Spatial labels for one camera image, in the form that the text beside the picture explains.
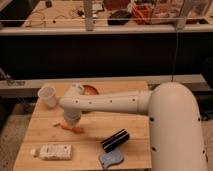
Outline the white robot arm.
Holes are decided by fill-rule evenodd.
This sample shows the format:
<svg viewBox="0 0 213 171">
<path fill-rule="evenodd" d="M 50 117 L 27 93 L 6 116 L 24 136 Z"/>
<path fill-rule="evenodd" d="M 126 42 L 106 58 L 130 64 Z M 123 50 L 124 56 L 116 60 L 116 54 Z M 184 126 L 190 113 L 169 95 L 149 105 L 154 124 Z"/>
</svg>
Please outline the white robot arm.
<svg viewBox="0 0 213 171">
<path fill-rule="evenodd" d="M 152 171 L 208 171 L 199 106 L 190 89 L 180 83 L 99 95 L 85 95 L 82 85 L 73 84 L 59 104 L 71 127 L 84 111 L 147 115 Z"/>
</svg>

